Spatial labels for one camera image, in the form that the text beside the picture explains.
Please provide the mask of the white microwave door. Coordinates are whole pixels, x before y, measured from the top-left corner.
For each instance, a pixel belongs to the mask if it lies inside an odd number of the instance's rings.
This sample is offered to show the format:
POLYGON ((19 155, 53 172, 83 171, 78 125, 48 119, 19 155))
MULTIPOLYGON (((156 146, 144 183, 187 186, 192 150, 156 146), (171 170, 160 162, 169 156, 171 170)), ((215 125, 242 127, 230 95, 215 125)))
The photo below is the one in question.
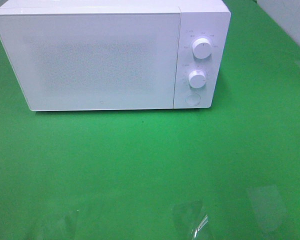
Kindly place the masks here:
POLYGON ((180 15, 0 15, 32 111, 173 107, 180 15))

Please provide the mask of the white microwave knob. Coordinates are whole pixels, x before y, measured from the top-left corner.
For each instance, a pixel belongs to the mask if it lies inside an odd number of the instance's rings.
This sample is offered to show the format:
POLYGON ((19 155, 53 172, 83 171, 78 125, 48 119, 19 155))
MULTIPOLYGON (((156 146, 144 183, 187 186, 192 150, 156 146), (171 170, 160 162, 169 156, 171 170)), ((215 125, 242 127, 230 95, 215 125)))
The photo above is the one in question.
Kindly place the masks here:
POLYGON ((191 44, 192 53, 197 59, 206 59, 212 53, 212 42, 207 37, 199 37, 191 44))
POLYGON ((189 85, 194 89, 202 88, 206 81, 206 75, 202 70, 194 70, 188 76, 189 85))

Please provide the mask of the round white door button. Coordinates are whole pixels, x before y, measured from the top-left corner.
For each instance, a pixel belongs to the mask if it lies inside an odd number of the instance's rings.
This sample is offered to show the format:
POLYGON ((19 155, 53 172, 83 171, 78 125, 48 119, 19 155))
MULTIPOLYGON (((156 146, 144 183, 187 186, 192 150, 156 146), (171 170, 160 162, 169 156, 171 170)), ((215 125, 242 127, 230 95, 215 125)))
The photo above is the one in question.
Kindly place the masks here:
POLYGON ((197 106, 201 101, 201 97, 197 93, 193 93, 188 95, 185 101, 190 106, 197 106))

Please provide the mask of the white microwave oven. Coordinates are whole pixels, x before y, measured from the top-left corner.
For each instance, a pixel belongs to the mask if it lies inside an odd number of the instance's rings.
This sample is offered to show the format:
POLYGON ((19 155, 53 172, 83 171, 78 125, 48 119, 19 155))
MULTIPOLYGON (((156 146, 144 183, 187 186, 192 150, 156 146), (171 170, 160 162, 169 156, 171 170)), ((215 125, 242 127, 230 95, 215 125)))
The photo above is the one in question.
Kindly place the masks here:
POLYGON ((156 109, 209 108, 212 105, 231 20, 231 12, 221 0, 9 0, 0 6, 0 15, 5 16, 110 14, 179 14, 173 106, 156 109), (212 43, 211 55, 205 59, 194 57, 192 52, 192 43, 201 37, 212 43), (203 71, 206 76, 201 88, 189 85, 189 74, 196 70, 203 71), (186 103, 186 97, 191 94, 200 95, 198 105, 186 103))

